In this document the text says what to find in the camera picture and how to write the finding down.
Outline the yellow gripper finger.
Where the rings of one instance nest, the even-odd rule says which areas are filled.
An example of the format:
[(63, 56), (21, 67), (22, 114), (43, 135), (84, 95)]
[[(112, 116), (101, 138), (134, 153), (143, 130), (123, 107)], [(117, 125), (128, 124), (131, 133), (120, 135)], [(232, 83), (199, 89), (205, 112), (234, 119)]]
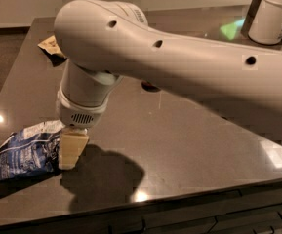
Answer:
[(59, 168), (73, 169), (88, 141), (86, 129), (63, 128), (60, 132)]

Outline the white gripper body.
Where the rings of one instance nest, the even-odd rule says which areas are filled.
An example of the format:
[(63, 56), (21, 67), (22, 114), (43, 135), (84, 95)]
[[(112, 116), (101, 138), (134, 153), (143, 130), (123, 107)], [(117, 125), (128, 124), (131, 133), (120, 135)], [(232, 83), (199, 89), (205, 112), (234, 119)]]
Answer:
[(78, 105), (70, 101), (62, 89), (59, 89), (56, 100), (56, 112), (66, 126), (89, 129), (100, 121), (102, 114), (107, 108), (107, 103), (108, 98), (97, 107)]

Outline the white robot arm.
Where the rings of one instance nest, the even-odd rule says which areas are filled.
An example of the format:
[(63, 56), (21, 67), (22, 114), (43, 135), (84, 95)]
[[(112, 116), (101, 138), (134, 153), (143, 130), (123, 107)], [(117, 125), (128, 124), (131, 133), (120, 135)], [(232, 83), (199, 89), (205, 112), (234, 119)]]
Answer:
[(54, 34), (67, 57), (57, 100), (67, 126), (93, 127), (128, 76), (282, 144), (282, 51), (158, 31), (137, 6), (101, 0), (66, 4)]

